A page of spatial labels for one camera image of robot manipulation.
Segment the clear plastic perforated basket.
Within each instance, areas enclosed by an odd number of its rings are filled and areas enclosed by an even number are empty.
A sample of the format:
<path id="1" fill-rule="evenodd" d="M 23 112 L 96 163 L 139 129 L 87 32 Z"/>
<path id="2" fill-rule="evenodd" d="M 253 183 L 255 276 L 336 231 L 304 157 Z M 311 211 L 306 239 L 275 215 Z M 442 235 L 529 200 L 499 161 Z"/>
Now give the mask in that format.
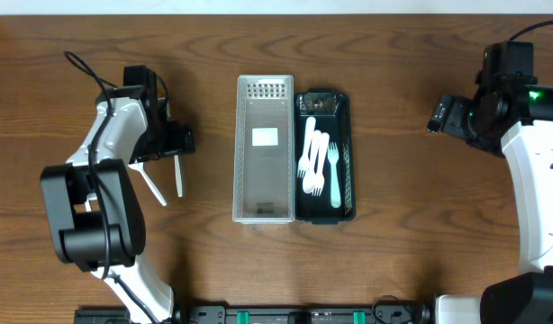
<path id="1" fill-rule="evenodd" d="M 253 147 L 253 128 L 278 128 L 278 145 Z M 295 219 L 294 78 L 241 75 L 237 84 L 232 220 Z"/>

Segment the white plastic fork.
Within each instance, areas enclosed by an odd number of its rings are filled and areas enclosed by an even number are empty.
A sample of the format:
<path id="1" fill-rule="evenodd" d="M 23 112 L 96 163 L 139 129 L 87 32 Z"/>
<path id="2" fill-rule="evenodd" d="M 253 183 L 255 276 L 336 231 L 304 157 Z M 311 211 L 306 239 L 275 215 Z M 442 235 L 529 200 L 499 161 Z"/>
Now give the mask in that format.
<path id="1" fill-rule="evenodd" d="M 299 158 L 298 165 L 297 165 L 297 176 L 299 178 L 303 178 L 306 174 L 309 166 L 309 152 L 310 147 L 312 143 L 312 136 L 313 132 L 315 130 L 315 124 L 316 119 L 312 116 L 309 116 L 306 119 L 305 128 L 304 128 L 304 145 L 303 145 L 303 153 L 302 156 Z"/>
<path id="2" fill-rule="evenodd" d="M 330 135 L 327 132 L 322 132 L 318 141 L 318 159 L 317 169 L 314 180 L 313 196 L 320 196 L 324 186 L 323 166 L 327 154 L 327 148 L 330 141 Z"/>

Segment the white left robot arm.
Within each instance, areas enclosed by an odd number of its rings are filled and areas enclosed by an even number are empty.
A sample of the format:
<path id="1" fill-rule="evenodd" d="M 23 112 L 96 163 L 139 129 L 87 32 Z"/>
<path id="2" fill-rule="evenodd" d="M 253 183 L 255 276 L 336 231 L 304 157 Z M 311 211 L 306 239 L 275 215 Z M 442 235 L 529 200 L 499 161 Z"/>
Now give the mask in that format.
<path id="1" fill-rule="evenodd" d="M 107 284 L 130 323 L 178 323 L 173 288 L 150 264 L 145 219 L 129 172 L 141 174 L 161 205 L 163 194 L 148 176 L 151 160 L 195 150 L 192 131 L 170 120 L 168 98 L 152 85 L 105 90 L 84 142 L 68 160 L 47 166 L 41 191 L 59 260 Z"/>

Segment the pale green plastic fork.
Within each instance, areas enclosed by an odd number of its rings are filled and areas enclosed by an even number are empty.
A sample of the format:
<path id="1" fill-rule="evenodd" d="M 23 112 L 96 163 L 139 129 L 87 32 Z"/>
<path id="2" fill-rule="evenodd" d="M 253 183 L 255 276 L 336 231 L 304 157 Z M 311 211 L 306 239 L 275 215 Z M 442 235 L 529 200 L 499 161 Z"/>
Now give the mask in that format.
<path id="1" fill-rule="evenodd" d="M 338 209 L 341 206 L 340 201 L 340 184 L 337 171 L 337 163 L 339 161 L 339 150 L 335 142 L 331 142 L 328 147 L 327 158 L 331 169 L 331 185 L 330 185 L 330 202 L 331 207 Z"/>

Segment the white plastic spoon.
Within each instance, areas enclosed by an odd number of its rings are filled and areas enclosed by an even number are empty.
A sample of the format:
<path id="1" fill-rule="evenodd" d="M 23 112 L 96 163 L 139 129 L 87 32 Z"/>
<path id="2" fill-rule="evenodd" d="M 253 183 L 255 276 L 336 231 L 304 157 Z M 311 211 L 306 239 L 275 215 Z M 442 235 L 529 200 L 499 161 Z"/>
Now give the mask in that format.
<path id="1" fill-rule="evenodd" d="M 317 160 L 317 155 L 319 151 L 320 141 L 322 133 L 319 130 L 313 132 L 311 146 L 310 146 L 310 157 L 309 157 L 309 166 L 304 175 L 303 179 L 303 191 L 306 194 L 310 194 L 315 187 L 315 164 Z"/>
<path id="2" fill-rule="evenodd" d="M 168 203 L 167 203 L 166 199 L 164 198 L 163 194 L 160 192 L 158 187 L 155 185 L 155 183 L 152 181 L 152 179 L 150 178 L 150 176 L 146 172 L 143 162 L 129 164 L 128 168 L 138 172 L 141 175 L 141 177 L 143 178 L 143 180 L 145 181 L 145 183 L 147 184 L 147 186 L 149 187 L 151 192 L 154 194 L 154 196 L 156 197 L 156 199 L 159 201 L 159 203 L 162 206 L 167 206 L 168 205 Z"/>
<path id="3" fill-rule="evenodd" d="M 177 196 L 183 197 L 184 196 L 183 176 L 182 176 L 181 159 L 179 155 L 174 156 L 174 169 L 175 169 Z"/>

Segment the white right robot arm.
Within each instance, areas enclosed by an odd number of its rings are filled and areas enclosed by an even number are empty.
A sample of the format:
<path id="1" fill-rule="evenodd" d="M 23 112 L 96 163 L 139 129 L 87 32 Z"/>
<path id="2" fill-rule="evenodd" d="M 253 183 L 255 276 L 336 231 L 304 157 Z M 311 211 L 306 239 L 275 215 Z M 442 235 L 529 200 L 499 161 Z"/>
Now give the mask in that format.
<path id="1" fill-rule="evenodd" d="M 520 231 L 519 273 L 479 296 L 441 295 L 435 322 L 553 323 L 553 87 L 445 94 L 427 128 L 506 159 Z"/>

